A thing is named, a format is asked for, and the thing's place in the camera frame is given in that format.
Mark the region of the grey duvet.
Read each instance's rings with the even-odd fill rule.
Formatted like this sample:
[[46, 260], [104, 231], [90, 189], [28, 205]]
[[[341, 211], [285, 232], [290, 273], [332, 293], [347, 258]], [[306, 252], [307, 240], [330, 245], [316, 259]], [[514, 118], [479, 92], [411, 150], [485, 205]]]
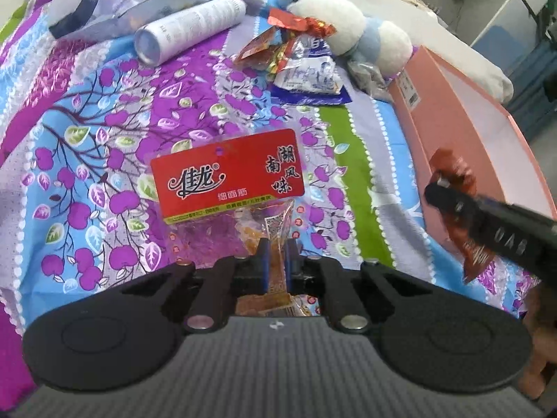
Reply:
[[420, 0], [349, 0], [365, 15], [392, 21], [414, 45], [423, 45], [449, 62], [500, 103], [513, 96], [512, 81], [482, 54], [458, 39]]

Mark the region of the white cylindrical bottle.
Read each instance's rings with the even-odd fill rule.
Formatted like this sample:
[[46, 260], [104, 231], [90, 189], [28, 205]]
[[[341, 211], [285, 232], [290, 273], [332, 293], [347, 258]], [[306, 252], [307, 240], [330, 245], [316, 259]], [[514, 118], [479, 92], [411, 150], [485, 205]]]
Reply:
[[176, 55], [238, 25], [246, 15], [244, 0], [211, 0], [183, 9], [140, 28], [134, 36], [138, 58], [157, 67]]

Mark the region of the grey crumpled plastic wrapper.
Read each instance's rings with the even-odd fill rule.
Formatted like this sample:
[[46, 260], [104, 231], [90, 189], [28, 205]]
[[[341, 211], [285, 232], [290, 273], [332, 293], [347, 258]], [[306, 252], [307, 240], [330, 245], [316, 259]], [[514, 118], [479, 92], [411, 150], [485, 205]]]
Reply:
[[349, 60], [347, 70], [355, 86], [375, 100], [393, 103], [378, 66], [369, 62]]

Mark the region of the blue white candy bag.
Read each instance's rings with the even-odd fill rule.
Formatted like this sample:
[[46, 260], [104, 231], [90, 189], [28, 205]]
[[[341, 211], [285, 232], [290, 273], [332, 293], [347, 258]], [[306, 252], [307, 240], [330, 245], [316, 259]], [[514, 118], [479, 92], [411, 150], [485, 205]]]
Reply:
[[295, 106], [341, 106], [351, 102], [324, 39], [301, 34], [278, 54], [271, 96]]

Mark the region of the red noodle snack packet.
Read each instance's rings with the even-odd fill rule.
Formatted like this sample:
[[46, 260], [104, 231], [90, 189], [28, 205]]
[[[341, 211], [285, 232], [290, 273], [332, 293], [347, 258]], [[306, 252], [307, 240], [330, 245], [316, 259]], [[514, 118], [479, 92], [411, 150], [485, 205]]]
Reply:
[[248, 293], [241, 315], [302, 316], [287, 291], [282, 248], [296, 199], [305, 193], [302, 161], [293, 129], [203, 142], [150, 161], [158, 195], [159, 225], [170, 261], [208, 269], [218, 258], [246, 257], [270, 242], [264, 294]]

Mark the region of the red foil snack wrapper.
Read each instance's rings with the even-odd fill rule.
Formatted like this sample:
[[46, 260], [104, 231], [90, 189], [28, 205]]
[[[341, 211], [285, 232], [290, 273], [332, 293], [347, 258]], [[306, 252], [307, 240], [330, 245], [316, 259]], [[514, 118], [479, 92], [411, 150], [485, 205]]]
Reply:
[[304, 36], [324, 40], [337, 32], [332, 24], [313, 17], [295, 16], [277, 8], [270, 9], [267, 23], [270, 28], [252, 39], [235, 56], [235, 65], [277, 73], [293, 58], [296, 44]]

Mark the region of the colourful floral bedsheet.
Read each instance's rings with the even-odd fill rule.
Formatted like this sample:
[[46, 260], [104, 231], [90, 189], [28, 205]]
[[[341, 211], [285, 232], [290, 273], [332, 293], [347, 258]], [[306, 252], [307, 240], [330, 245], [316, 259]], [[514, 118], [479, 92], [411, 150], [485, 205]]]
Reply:
[[477, 279], [401, 201], [395, 148], [409, 150], [389, 104], [354, 89], [340, 107], [286, 106], [232, 56], [260, 13], [158, 68], [124, 37], [56, 41], [52, 0], [28, 0], [1, 32], [1, 406], [34, 387], [22, 335], [48, 310], [170, 262], [149, 161], [174, 149], [289, 126], [304, 155], [304, 196], [289, 236], [306, 254], [356, 268], [367, 255], [519, 313], [529, 274], [494, 261]]

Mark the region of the white blue plush toy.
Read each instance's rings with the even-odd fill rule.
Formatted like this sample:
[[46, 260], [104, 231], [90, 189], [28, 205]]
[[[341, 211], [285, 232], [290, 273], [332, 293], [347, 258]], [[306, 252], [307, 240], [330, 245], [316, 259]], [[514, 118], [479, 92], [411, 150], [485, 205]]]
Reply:
[[400, 73], [414, 53], [409, 35], [391, 21], [368, 17], [349, 0], [277, 0], [280, 9], [333, 25], [332, 53], [378, 66], [386, 78]]

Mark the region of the pink cardboard box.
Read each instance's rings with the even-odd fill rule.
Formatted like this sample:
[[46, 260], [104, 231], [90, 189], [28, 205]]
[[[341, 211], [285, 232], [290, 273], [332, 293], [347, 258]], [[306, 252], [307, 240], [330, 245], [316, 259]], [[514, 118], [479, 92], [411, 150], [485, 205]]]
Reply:
[[423, 196], [430, 160], [440, 148], [471, 167], [479, 193], [555, 217], [548, 184], [515, 120], [470, 78], [420, 47], [390, 93], [410, 158], [404, 161], [401, 148], [395, 148], [401, 201], [439, 245], [456, 250], [439, 212]]

